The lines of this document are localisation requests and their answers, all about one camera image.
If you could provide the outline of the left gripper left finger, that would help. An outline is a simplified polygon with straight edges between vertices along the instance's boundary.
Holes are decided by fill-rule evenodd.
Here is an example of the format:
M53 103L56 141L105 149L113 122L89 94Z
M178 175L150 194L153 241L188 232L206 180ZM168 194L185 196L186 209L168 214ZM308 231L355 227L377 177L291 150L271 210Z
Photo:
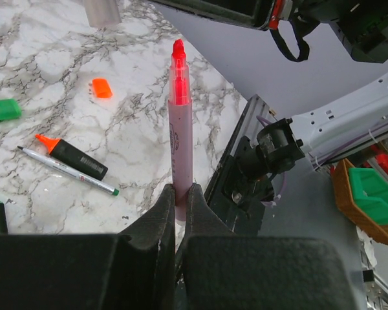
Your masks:
M0 235L0 309L172 309L174 202L117 234Z

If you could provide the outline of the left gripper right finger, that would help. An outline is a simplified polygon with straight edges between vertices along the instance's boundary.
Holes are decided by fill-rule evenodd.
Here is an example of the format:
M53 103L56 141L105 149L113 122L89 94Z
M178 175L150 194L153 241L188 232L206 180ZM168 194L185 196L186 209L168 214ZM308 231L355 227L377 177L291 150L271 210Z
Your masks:
M239 236L188 194L182 263L188 309L355 309L335 248L313 238Z

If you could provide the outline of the pink highlighter pen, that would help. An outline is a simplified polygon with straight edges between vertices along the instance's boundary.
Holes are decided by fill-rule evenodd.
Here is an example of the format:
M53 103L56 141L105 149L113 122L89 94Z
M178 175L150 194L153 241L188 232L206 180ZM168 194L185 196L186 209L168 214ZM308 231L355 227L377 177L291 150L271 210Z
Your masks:
M193 111L189 68L181 39L173 43L171 54L168 112L175 218L184 222L193 183Z

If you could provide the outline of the green highlighter cap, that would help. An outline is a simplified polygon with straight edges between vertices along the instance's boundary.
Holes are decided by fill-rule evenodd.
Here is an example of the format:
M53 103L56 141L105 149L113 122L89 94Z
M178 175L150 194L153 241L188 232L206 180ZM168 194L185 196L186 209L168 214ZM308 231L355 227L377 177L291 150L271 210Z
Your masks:
M15 99L0 99L0 121L21 117L21 108Z

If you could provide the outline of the translucent pink pen cap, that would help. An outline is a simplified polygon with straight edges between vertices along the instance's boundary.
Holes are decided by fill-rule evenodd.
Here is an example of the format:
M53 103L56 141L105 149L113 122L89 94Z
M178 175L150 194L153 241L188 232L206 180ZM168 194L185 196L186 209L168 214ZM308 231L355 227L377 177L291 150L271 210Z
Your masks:
M121 23L116 0L84 0L83 4L91 27L104 28Z

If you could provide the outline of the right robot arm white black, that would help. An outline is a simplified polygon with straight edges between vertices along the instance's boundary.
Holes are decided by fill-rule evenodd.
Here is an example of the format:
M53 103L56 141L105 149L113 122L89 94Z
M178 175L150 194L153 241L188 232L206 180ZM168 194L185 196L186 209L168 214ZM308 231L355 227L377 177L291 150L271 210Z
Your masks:
M306 35L325 23L351 58L388 60L388 1L164 1L182 12L245 28L269 31L288 60L306 61ZM388 136L388 73L323 107L267 124L257 145L237 158L249 180L289 171L310 156L332 163Z

